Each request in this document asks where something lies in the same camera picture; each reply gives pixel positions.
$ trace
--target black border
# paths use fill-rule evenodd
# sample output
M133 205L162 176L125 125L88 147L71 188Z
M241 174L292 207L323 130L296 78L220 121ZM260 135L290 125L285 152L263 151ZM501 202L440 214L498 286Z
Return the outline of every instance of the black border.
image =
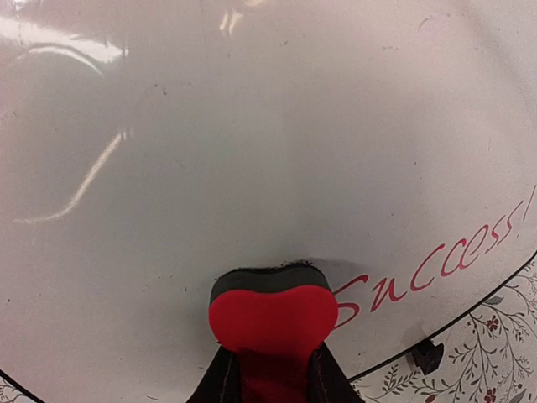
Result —
M500 284L498 287L496 287L494 290L489 292L484 298L482 298L478 303L474 304L470 309L467 309L464 311L461 315L453 319L451 322L447 323L445 326L438 329L436 332L433 332L429 337L425 338L424 340L430 340L432 338L435 338L436 336L440 335L441 333L445 332L450 327L454 326L457 322L462 320L464 317L466 317L468 314L470 314L472 311L476 310L478 307L480 307L483 302L488 300L490 297L494 296L498 291L500 291L506 284L511 281L514 277L516 277L522 270L524 270L528 264L530 264L535 258L537 257L537 250L532 254L532 256L520 267L519 269L515 270L514 273L512 273L502 284ZM366 369L365 371L361 372L358 375L354 375L351 378L349 378L349 382L354 382L357 379L363 378L366 375L371 374L372 372L375 372L378 369L381 369L382 367L385 367L386 365L391 364L393 361L396 361L400 359L401 357L404 357L406 354L410 353L412 350L416 348L416 346L419 344L416 343L415 345L406 348L404 351L402 351L399 354L395 354L392 358L384 360L382 363L374 365L370 369ZM0 369L0 377L2 377L7 383L9 383L11 386L13 386L15 389L17 389L19 392L23 393L26 397L33 400L35 403L46 403L44 400L40 399L36 395L34 395L32 392L24 388L20 383L15 381L13 378L11 378L8 374L6 374L4 371Z

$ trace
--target flower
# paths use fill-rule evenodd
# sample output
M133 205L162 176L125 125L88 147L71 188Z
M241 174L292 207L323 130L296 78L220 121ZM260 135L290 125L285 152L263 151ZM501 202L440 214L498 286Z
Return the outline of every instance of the flower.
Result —
M494 332L496 329L498 329L499 323L500 321L498 320L496 315L493 315L493 317L489 321L487 321L486 325L488 327L488 330L490 330L491 332Z
M494 403L496 401L496 388L487 390L487 394L485 395L484 399L486 403Z

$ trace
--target handwritten word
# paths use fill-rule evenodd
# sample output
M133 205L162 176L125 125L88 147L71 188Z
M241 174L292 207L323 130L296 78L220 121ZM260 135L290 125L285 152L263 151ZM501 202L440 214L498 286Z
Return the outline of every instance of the handwritten word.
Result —
M535 189L531 193L531 197L525 205L524 215L522 221L525 221L531 202L534 199ZM514 209L508 214L501 216L492 226L488 223L483 224L472 235L470 240L466 238L459 239L450 248L446 248L445 243L438 245L432 252L418 266L418 269L412 275L410 282L407 284L406 289L397 291L396 279L392 277L384 277L381 279L371 290L374 295L373 303L370 307L370 312L375 312L388 298L391 302L399 302L403 300L409 292L420 292L430 287L437 279L443 279L454 275L457 271L463 271L472 266L481 256L489 254L496 247L500 246L502 242L513 231L513 220L516 216L519 216L524 206L524 200L519 202ZM442 258L441 267L437 271L438 275L433 275L433 269L435 266L431 261L435 258ZM334 295L337 296L349 289L350 287L357 286L359 284L367 284L369 282L368 275L359 275L354 279L348 281L344 286L334 291ZM338 305L340 312L350 310L351 315L344 321L338 323L335 329L347 325L354 320L361 311L361 307L356 302L341 302Z

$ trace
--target white board surface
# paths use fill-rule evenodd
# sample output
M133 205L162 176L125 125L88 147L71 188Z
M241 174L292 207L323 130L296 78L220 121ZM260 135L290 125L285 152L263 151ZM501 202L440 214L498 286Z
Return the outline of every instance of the white board surface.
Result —
M183 401L215 278L295 259L349 377L440 329L537 249L535 15L3 1L0 369L48 402Z

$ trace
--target floral pattern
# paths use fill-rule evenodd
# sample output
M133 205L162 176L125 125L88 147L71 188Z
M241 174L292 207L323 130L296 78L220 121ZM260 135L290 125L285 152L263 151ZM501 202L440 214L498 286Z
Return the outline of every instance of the floral pattern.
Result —
M433 340L437 371L424 376L401 358L352 383L366 403L534 403L537 391L537 264ZM0 403L31 400L0 378Z

